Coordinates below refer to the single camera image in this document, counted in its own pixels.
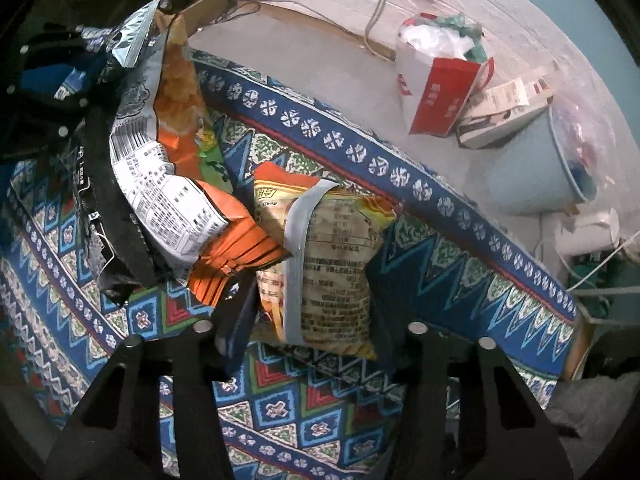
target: silver bolt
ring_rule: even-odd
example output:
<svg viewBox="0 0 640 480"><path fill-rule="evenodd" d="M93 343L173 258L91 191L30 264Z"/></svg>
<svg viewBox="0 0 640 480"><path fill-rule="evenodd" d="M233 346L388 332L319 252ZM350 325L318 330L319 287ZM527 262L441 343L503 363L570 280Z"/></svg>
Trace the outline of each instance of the silver bolt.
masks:
<svg viewBox="0 0 640 480"><path fill-rule="evenodd" d="M127 348L133 348L134 346L138 346L140 343L144 342L144 338L140 334L131 334L126 336L122 341L122 344Z"/></svg>
<svg viewBox="0 0 640 480"><path fill-rule="evenodd" d="M496 346L495 341L487 336L478 339L478 344L485 350L493 350Z"/></svg>
<svg viewBox="0 0 640 480"><path fill-rule="evenodd" d="M209 330L211 330L213 328L213 323L210 322L208 319L201 319L200 321L196 321L193 324L193 329L198 333L198 334L203 334L205 332L208 332Z"/></svg>
<svg viewBox="0 0 640 480"><path fill-rule="evenodd" d="M427 333L428 327L420 321L414 321L409 323L408 329L413 334L422 335Z"/></svg>

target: red and white paper bag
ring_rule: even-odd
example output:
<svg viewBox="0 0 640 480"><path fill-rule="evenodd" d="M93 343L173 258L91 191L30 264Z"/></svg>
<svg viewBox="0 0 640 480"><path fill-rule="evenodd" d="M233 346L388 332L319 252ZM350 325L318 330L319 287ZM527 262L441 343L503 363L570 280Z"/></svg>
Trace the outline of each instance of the red and white paper bag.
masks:
<svg viewBox="0 0 640 480"><path fill-rule="evenodd" d="M435 18L429 14L421 16ZM398 35L396 69L408 133L445 137L471 93L484 88L491 79L494 60L491 57L480 64L433 57L416 50Z"/></svg>

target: black snack bag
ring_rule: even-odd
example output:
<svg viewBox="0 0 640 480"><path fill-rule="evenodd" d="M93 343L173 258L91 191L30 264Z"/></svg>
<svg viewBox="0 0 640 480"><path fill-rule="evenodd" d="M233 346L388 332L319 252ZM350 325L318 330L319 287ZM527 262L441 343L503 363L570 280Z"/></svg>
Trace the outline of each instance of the black snack bag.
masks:
<svg viewBox="0 0 640 480"><path fill-rule="evenodd" d="M73 192L86 259L98 289L124 304L139 286L157 285L164 264L149 250L138 220L122 195L109 157L109 123L98 107L76 130Z"/></svg>

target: geometric pattern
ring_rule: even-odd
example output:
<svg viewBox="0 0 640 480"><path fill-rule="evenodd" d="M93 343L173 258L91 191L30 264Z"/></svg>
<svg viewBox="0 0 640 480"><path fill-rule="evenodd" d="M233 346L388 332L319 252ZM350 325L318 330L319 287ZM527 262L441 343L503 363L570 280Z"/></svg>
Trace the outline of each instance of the geometric pattern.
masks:
<svg viewBox="0 0 640 480"><path fill-rule="evenodd" d="M439 176L337 110L258 72L193 55L245 205L253 203L253 170L267 160L401 203L405 213L367 269L388 285L374 293L402 297L417 319L443 330L491 335L546 405L575 311L555 279ZM126 309L100 295L69 178L56 160L17 164L0 216L0 330L59 427L123 338L173 335L210 312L177 282L136 291ZM404 394L375 362L260 343L214 390L236 478L274 480L360 478L388 444ZM456 417L453 380L448 393L448 416ZM160 395L164 466L177 475L171 378Z"/></svg>

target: floor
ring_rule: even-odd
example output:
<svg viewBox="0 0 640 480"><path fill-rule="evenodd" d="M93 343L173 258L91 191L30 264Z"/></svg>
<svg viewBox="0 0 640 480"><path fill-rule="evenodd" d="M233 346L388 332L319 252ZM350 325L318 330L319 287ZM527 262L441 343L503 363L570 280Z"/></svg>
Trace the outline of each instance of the floor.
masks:
<svg viewBox="0 0 640 480"><path fill-rule="evenodd" d="M497 150L463 149L455 136L407 135L394 64L371 55L339 29L291 10L264 6L257 14L204 28L191 37L190 45L265 72L333 105L444 176L529 252L540 240L539 216L500 215L488 203L484 172ZM551 271L560 269L551 254L545 256Z"/></svg>

